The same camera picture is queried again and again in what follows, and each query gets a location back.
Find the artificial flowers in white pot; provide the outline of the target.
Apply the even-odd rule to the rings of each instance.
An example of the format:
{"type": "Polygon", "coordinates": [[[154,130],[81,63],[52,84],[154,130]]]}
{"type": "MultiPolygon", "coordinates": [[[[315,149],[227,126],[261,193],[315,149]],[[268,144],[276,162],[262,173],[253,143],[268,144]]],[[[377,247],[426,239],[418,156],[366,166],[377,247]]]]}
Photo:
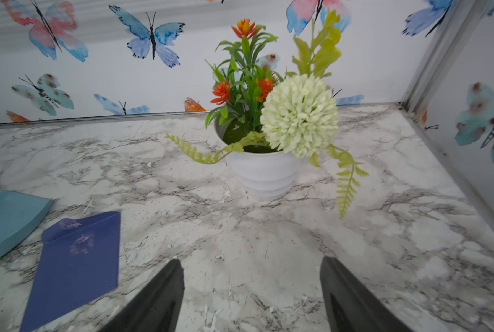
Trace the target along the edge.
{"type": "Polygon", "coordinates": [[[237,41],[219,44],[230,57],[212,67],[215,108],[205,121],[238,125],[244,135],[212,154],[199,152],[178,136],[173,136],[172,142],[204,165],[219,163],[233,153],[242,154],[247,147],[290,153],[315,167],[320,166],[320,155],[327,153],[338,162],[336,206],[339,215],[346,216],[360,178],[367,173],[348,151],[333,144],[339,130],[339,113],[324,78],[341,55],[337,27],[340,19],[336,11],[328,11],[322,28],[312,32],[309,42],[294,39],[298,54],[292,60],[297,70],[285,76],[257,64],[260,52],[277,37],[249,19],[239,21],[232,28],[237,41]]]}

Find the teal plastic scoop dish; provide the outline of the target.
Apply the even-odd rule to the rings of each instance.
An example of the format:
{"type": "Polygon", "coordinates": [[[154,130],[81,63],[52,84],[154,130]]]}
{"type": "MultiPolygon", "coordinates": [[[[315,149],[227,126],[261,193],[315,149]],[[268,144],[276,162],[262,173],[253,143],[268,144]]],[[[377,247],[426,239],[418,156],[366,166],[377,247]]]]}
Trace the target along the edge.
{"type": "Polygon", "coordinates": [[[52,205],[52,199],[19,192],[0,192],[0,258],[40,225],[52,205]]]}

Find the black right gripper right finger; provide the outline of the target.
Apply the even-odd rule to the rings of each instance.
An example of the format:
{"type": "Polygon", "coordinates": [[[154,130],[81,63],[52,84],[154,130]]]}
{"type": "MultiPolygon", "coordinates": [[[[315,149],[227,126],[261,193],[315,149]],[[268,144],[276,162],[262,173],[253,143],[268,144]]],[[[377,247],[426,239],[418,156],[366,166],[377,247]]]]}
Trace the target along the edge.
{"type": "Polygon", "coordinates": [[[331,331],[411,332],[337,258],[323,258],[320,282],[331,331]]]}

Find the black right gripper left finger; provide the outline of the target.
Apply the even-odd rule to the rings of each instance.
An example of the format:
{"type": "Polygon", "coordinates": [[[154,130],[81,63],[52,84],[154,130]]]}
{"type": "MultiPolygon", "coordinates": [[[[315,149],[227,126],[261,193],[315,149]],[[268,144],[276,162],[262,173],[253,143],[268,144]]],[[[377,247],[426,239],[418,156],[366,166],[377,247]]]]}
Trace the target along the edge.
{"type": "Polygon", "coordinates": [[[185,290],[181,262],[169,261],[102,331],[175,331],[185,290]]]}

